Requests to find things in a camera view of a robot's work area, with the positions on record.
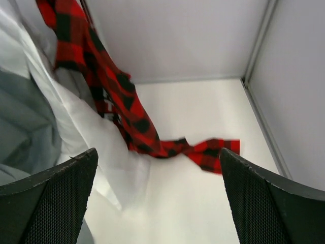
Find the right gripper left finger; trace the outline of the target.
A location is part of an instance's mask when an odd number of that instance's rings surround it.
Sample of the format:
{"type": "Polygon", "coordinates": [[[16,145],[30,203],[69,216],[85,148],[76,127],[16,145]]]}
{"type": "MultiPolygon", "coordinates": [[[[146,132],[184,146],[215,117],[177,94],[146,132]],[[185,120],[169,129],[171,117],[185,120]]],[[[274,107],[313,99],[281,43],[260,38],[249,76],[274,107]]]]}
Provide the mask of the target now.
{"type": "Polygon", "coordinates": [[[1,243],[77,243],[98,166],[91,148],[1,186],[1,243]]]}

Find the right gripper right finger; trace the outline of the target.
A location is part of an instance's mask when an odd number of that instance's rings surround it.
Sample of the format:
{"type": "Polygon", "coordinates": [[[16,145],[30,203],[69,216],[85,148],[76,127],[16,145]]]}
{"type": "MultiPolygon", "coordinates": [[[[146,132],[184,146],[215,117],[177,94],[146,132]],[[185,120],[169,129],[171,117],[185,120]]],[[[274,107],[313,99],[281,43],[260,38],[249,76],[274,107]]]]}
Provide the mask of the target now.
{"type": "Polygon", "coordinates": [[[240,243],[324,243],[324,191],[273,173],[226,148],[220,163],[240,243]]]}

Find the grey shirt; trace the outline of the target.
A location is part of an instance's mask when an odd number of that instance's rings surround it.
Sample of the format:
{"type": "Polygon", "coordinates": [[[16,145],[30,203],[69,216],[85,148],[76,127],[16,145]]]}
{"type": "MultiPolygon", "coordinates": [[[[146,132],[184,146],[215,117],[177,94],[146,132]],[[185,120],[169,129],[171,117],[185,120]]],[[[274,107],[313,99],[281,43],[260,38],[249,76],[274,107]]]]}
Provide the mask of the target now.
{"type": "MultiPolygon", "coordinates": [[[[1,72],[1,186],[54,166],[61,148],[53,112],[32,79],[1,72]]],[[[83,219],[77,243],[93,243],[83,219]]]]}

